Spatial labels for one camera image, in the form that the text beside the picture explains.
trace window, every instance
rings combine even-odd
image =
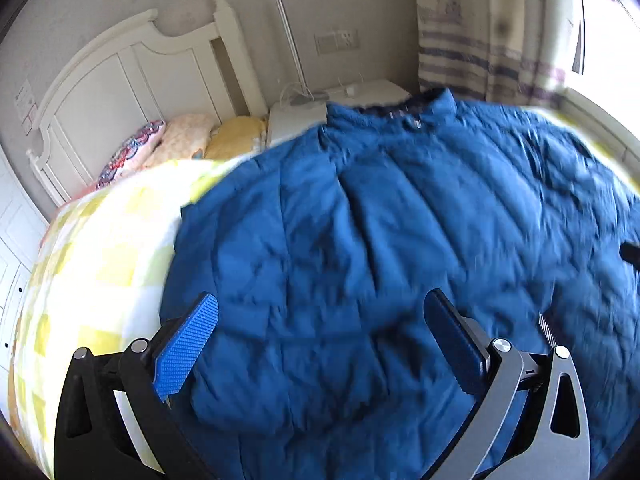
[[[582,0],[582,7],[574,62],[582,77],[570,86],[640,137],[640,28],[617,0]]]

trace white wooden headboard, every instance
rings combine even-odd
[[[221,123],[237,114],[233,88],[251,115],[267,113],[238,17],[226,0],[213,1],[213,23],[175,38],[156,29],[155,9],[124,20],[56,77],[33,125],[42,133],[42,154],[27,156],[57,205],[94,181],[120,143],[148,121],[208,112]],[[225,60],[216,57],[218,39]],[[219,61],[230,64],[231,78]]]

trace floral pillow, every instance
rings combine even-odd
[[[125,140],[100,172],[95,188],[106,187],[139,170],[162,139],[165,129],[164,121],[151,121]]]

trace wall switch panel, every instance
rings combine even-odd
[[[360,38],[355,28],[351,30],[334,30],[322,36],[316,36],[316,49],[319,55],[356,50],[358,48],[360,48]]]

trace wall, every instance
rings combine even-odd
[[[388,78],[417,90],[415,0],[284,0],[309,86],[327,88],[360,79]],[[238,12],[268,104],[284,84],[296,80],[274,0],[229,0]],[[28,167],[25,151],[39,133],[26,137],[13,95],[28,78],[40,102],[55,76],[89,40],[138,12],[157,8],[158,29],[170,36],[209,23],[210,0],[29,0],[0,44],[0,142],[34,202],[50,218],[55,208]],[[361,48],[318,56],[314,33],[357,28]]]

